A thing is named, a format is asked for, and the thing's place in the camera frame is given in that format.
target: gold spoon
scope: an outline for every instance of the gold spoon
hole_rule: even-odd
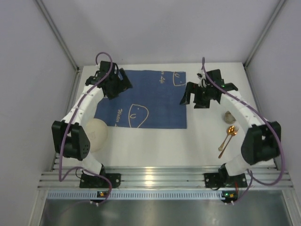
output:
[[[222,157],[222,154],[224,154],[224,151],[226,150],[226,147],[228,146],[228,143],[230,142],[230,140],[232,139],[232,137],[234,137],[237,133],[238,133],[239,128],[237,129],[236,127],[234,128],[234,131],[231,132],[231,137],[229,139],[229,141],[227,142],[226,146],[224,147],[223,151],[220,153],[220,155],[218,156],[218,158],[220,159]]]
[[[224,140],[224,142],[222,142],[221,146],[218,148],[218,150],[221,152],[222,151],[222,148],[224,147],[224,144],[228,138],[229,135],[231,135],[231,133],[234,131],[234,126],[230,126],[228,129],[227,129],[227,136]]]

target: gray wall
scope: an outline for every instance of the gray wall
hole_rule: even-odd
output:
[[[27,225],[74,71],[32,0],[0,2],[0,225]]]
[[[44,0],[79,65],[242,62],[278,0]]]
[[[249,66],[264,115],[282,126],[287,168],[301,200],[301,1],[289,0]]]

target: spoon handle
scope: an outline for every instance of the spoon handle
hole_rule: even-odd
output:
[[[220,153],[220,155],[218,156],[218,158],[220,159],[222,157],[222,154],[224,154],[224,151],[226,150],[226,147],[228,146],[228,143],[230,142],[230,140],[232,139],[232,137],[234,136],[231,136],[229,141],[227,142],[226,146],[224,147],[223,151]]]
[[[222,148],[224,147],[225,142],[226,142],[228,136],[229,136],[229,134],[226,136],[225,140],[222,142],[221,146],[218,148],[218,150],[219,150],[220,152],[222,151]]]

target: gray floor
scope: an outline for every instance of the gray floor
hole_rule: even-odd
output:
[[[232,206],[221,201],[108,201],[100,207],[50,200],[40,226],[290,226],[281,192],[249,192]]]

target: blue cloth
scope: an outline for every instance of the blue cloth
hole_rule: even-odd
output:
[[[179,105],[186,88],[185,72],[126,71],[133,88],[103,98],[95,118],[108,126],[186,129],[186,106]]]

